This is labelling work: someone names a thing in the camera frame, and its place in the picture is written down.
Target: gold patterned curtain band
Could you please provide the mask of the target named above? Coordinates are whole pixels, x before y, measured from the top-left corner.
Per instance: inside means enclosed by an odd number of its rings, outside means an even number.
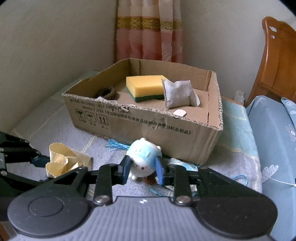
[[[161,21],[159,18],[117,17],[117,28],[136,28],[150,30],[174,30],[182,27],[181,21]]]

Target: cardboard box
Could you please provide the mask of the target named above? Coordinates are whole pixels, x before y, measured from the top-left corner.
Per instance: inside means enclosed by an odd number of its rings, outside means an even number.
[[[200,106],[165,110],[164,100],[136,103],[126,91],[126,76],[164,75],[191,80]],[[96,100],[99,89],[114,86],[116,101]],[[223,130],[222,103],[216,73],[184,64],[124,59],[63,93],[74,126],[100,137],[131,144],[145,137],[171,157],[203,164]],[[185,117],[172,113],[187,112]]]

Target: white eraser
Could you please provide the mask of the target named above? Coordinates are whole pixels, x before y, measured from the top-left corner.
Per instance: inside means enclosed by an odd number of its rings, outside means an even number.
[[[173,114],[178,116],[185,116],[187,112],[185,110],[178,109],[178,110],[175,110]]]

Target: white and blue toy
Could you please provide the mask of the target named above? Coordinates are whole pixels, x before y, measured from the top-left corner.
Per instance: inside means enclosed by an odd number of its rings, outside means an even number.
[[[147,177],[155,172],[155,158],[162,157],[160,146],[147,141],[145,138],[134,141],[126,152],[133,161],[129,177]]]

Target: yellow sponge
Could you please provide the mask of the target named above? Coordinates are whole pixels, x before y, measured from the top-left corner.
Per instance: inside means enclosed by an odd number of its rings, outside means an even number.
[[[134,99],[159,99],[163,98],[163,75],[142,75],[126,77],[126,87]]]

